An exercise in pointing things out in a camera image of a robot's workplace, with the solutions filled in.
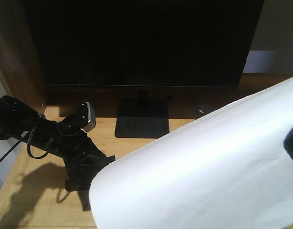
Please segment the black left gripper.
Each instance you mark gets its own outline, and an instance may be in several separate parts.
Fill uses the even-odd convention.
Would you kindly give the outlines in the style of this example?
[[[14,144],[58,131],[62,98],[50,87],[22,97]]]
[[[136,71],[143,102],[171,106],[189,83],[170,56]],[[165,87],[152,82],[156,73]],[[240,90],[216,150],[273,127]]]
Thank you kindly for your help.
[[[115,156],[106,156],[86,134],[63,137],[58,141],[57,156],[66,167],[67,191],[89,190],[93,178],[115,161]]]

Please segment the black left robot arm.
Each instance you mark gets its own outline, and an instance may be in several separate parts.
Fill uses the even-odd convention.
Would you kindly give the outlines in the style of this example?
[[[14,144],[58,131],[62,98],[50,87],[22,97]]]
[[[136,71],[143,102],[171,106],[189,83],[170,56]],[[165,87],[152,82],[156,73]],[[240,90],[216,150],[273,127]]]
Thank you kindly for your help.
[[[95,113],[89,102],[78,105],[76,112],[60,122],[50,121],[22,101],[5,95],[0,98],[0,140],[15,138],[31,147],[63,159],[67,176],[67,191],[89,190],[96,174],[115,161],[106,156],[87,136],[96,125]]]

